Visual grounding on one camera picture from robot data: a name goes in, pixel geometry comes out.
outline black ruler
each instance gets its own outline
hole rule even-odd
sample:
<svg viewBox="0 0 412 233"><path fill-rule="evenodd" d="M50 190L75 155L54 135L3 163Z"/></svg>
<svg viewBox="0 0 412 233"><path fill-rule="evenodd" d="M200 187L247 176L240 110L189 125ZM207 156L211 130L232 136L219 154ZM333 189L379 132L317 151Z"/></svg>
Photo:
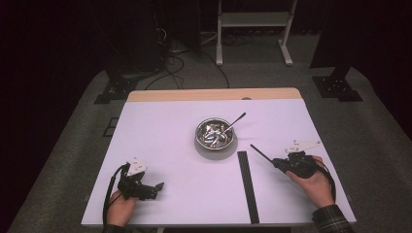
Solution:
<svg viewBox="0 0 412 233"><path fill-rule="evenodd" d="M238 151L240 170L242 172L243 186L245 187L246 200L248 202L251 223L259 223L258 206L255 198L254 185L252 184L251 169L249 168L248 155L245 151Z"/></svg>

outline stainless steel bowl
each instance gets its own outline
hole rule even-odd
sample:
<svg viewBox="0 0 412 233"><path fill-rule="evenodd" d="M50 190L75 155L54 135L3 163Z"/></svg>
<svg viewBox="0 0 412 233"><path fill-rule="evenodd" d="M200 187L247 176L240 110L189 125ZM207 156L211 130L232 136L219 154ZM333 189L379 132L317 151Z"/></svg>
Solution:
<svg viewBox="0 0 412 233"><path fill-rule="evenodd" d="M233 127L221 118L208 118L203 120L196 128L196 141L205 149L222 150L233 142Z"/></svg>

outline human hand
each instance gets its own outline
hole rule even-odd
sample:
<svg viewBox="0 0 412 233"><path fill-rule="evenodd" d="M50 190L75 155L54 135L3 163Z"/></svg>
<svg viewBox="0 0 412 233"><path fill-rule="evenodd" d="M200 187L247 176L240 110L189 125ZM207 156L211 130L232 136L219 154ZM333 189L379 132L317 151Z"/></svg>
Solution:
<svg viewBox="0 0 412 233"><path fill-rule="evenodd" d="M323 162L319 156L312 155L314 159ZM316 162L319 166L323 166L322 163ZM306 192L309 200L318 208L334 205L332 193L330 190L330 183L327 177L320 171L316 171L315 174L308 178L302 179L294 173L287 171L286 175L291 178L292 181L297 183Z"/></svg>
<svg viewBox="0 0 412 233"><path fill-rule="evenodd" d="M133 215L136 201L136 197L126 200L119 190L114 192L109 202L112 204L107 212L107 224L125 227Z"/></svg>

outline utensil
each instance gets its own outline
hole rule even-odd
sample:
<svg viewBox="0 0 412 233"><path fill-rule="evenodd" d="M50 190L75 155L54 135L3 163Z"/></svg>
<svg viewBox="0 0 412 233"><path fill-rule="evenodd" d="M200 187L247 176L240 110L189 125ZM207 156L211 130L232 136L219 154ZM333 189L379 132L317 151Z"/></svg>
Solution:
<svg viewBox="0 0 412 233"><path fill-rule="evenodd" d="M237 120L243 118L245 116L246 113L243 113L239 118L237 118L235 121L233 121L233 123L231 123L226 130L223 133L226 133L227 130L229 130L231 127L233 127L233 124L237 122Z"/></svg>

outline table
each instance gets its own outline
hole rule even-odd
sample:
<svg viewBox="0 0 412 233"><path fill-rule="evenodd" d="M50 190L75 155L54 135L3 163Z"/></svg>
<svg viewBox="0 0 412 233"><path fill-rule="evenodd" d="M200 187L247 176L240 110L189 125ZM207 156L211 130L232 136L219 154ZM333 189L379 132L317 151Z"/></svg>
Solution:
<svg viewBox="0 0 412 233"><path fill-rule="evenodd" d="M194 141L198 123L227 121L234 126L231 154L213 157ZM254 226L311 224L313 206L295 183L254 151L285 158L293 140L321 141L295 88L145 90L130 92L88 201L82 225L102 226L110 178L137 157L148 166L143 184L165 182L155 200L139 202L129 224L141 227L251 226L237 151L248 154L259 223ZM325 147L321 156L336 182L336 203L349 222L355 216Z"/></svg>

